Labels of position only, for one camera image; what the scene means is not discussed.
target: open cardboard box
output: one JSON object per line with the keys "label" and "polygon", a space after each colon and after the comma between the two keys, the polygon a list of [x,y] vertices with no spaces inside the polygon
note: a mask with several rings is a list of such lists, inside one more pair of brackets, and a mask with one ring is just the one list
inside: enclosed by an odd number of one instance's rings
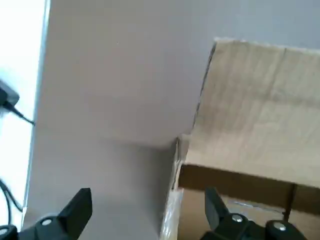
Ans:
{"label": "open cardboard box", "polygon": [[177,239],[209,230],[207,187],[257,224],[287,217],[307,239],[320,239],[319,93],[317,51],[217,40],[193,130],[177,143]]}

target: power adapter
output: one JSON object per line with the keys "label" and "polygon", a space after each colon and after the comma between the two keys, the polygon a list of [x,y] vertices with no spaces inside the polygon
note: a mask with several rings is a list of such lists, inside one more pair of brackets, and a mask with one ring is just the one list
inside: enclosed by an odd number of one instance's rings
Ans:
{"label": "power adapter", "polygon": [[19,118],[27,121],[28,123],[35,125],[34,121],[26,118],[21,112],[19,112],[15,105],[19,100],[19,95],[12,90],[8,85],[0,80],[0,107],[16,114]]}

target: black cable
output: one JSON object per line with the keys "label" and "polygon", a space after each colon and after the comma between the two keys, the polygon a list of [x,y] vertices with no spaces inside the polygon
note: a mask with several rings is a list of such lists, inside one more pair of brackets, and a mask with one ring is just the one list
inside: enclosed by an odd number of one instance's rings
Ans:
{"label": "black cable", "polygon": [[287,221],[287,222],[289,221],[291,209],[294,204],[295,196],[297,193],[297,188],[298,188],[297,184],[295,184],[295,183],[291,184],[290,192],[289,192],[288,198],[287,198],[286,208],[283,213],[283,220],[284,221]]}
{"label": "black cable", "polygon": [[13,202],[14,206],[22,213],[23,207],[18,203],[15,199],[7,185],[0,179],[0,189],[3,191],[5,200],[6,200],[6,207],[8,210],[8,225],[12,224],[12,213],[11,213],[11,204],[10,200]]}
{"label": "black cable", "polygon": [[10,112],[13,112],[16,114],[19,118],[27,121],[28,123],[35,125],[36,123],[34,121],[31,121],[30,119],[26,118],[21,112],[19,112],[14,105],[12,105],[10,102],[5,101],[4,104],[2,105],[5,109],[7,109]]}

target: gray wall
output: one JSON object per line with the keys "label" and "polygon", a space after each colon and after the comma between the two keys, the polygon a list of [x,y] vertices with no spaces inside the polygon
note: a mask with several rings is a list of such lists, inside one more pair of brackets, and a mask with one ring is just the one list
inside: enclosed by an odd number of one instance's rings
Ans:
{"label": "gray wall", "polygon": [[82,239],[156,239],[168,144],[192,127],[214,37],[320,48],[319,5],[52,1],[26,223],[88,186]]}

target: clear plastic wrap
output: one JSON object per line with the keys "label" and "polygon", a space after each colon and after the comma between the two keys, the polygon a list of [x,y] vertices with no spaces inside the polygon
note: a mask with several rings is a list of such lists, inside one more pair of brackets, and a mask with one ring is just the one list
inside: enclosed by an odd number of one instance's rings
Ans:
{"label": "clear plastic wrap", "polygon": [[169,192],[160,240],[177,240],[182,198],[182,189]]}

